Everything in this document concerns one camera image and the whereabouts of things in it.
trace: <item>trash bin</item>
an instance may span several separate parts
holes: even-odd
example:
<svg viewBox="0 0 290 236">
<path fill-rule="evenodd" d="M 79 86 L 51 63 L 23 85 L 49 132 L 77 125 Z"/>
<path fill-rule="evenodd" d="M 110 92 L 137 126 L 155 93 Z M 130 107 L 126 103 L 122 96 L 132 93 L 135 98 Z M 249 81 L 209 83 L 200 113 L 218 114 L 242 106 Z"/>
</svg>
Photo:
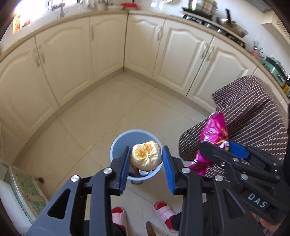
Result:
<svg viewBox="0 0 290 236">
<path fill-rule="evenodd" d="M 119 158 L 123 155 L 126 146 L 132 148 L 135 144 L 145 143 L 148 141 L 155 141 L 162 148 L 161 142 L 151 133 L 144 130 L 128 130 L 122 134 L 120 134 L 112 143 L 110 150 L 110 160 L 113 161 L 114 158 Z M 128 176 L 128 179 L 131 180 L 132 183 L 140 184 L 144 180 L 149 179 L 157 174 L 157 172 L 161 169 L 163 162 L 156 167 L 154 171 L 150 171 L 150 173 L 143 177 L 132 177 Z"/>
</svg>

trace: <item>gas stove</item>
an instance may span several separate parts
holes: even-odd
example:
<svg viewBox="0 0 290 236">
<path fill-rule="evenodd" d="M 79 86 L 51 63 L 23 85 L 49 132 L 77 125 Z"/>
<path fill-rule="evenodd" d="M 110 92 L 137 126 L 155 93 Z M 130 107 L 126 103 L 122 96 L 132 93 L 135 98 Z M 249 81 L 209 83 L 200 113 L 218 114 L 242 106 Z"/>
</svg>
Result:
<svg viewBox="0 0 290 236">
<path fill-rule="evenodd" d="M 194 12 L 190 9 L 183 8 L 184 16 L 183 18 L 186 20 L 194 21 L 200 25 L 204 25 L 207 28 L 210 28 L 225 37 L 233 40 L 235 43 L 239 44 L 242 48 L 246 48 L 247 42 L 243 40 L 240 36 L 236 35 L 234 32 L 229 29 L 219 25 L 218 23 L 211 20 L 209 17 L 197 15 L 197 12 Z"/>
</svg>

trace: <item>slipper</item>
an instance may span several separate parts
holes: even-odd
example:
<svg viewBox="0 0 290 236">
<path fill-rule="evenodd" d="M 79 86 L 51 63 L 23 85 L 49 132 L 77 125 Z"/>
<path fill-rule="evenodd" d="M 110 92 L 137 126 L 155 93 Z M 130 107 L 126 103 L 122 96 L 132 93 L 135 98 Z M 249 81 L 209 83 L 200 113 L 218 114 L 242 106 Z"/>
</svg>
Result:
<svg viewBox="0 0 290 236">
<path fill-rule="evenodd" d="M 156 205 L 157 203 L 160 203 L 160 202 L 155 202 L 155 203 L 153 204 L 153 211 L 155 212 L 156 216 L 161 220 L 161 222 L 165 225 L 165 227 L 166 227 L 170 232 L 172 232 L 172 233 L 177 232 L 176 230 L 169 229 L 169 228 L 167 227 L 167 225 L 165 224 L 165 222 L 166 222 L 166 221 L 167 221 L 171 216 L 175 215 L 174 212 L 171 210 L 171 208 L 170 208 L 168 205 L 166 205 L 166 206 L 164 206 L 164 207 L 161 207 L 159 210 L 156 210 L 156 209 L 155 209 L 155 205 Z"/>
<path fill-rule="evenodd" d="M 121 208 L 123 212 L 112 213 L 112 220 L 113 220 L 113 223 L 123 226 L 126 230 L 126 236 L 128 236 L 127 214 L 126 214 L 126 211 L 124 208 L 122 208 L 122 207 L 119 207 L 119 208 Z"/>
</svg>

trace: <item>red sock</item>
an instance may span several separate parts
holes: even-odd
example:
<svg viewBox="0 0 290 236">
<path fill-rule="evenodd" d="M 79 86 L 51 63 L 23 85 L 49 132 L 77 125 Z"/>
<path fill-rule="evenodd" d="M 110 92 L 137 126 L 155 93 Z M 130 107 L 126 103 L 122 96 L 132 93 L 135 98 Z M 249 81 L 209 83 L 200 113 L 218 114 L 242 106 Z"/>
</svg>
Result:
<svg viewBox="0 0 290 236">
<path fill-rule="evenodd" d="M 160 202 L 155 206 L 156 210 L 159 210 L 160 208 L 167 206 L 167 204 L 165 202 Z M 170 218 L 168 220 L 165 221 L 165 224 L 167 225 L 168 229 L 174 230 L 174 228 L 171 225 L 171 219 L 173 216 L 170 216 Z"/>
<path fill-rule="evenodd" d="M 112 213 L 122 213 L 122 212 L 123 212 L 123 210 L 120 207 L 115 207 L 112 209 Z M 122 225 L 119 225 L 119 226 L 126 232 L 126 229 L 124 226 L 122 226 Z"/>
</svg>

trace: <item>snack bag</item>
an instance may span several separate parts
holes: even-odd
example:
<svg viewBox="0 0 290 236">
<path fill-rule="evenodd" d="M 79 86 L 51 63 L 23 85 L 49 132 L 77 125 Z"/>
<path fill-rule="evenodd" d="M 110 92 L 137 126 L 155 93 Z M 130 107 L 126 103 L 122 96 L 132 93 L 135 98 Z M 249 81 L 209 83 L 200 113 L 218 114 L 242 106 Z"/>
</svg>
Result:
<svg viewBox="0 0 290 236">
<path fill-rule="evenodd" d="M 229 137 L 222 113 L 214 114 L 203 128 L 200 135 L 201 142 L 210 142 L 222 149 L 229 150 Z M 199 175 L 205 175 L 206 168 L 212 167 L 213 163 L 205 159 L 199 152 L 196 152 L 196 159 L 188 166 Z"/>
</svg>

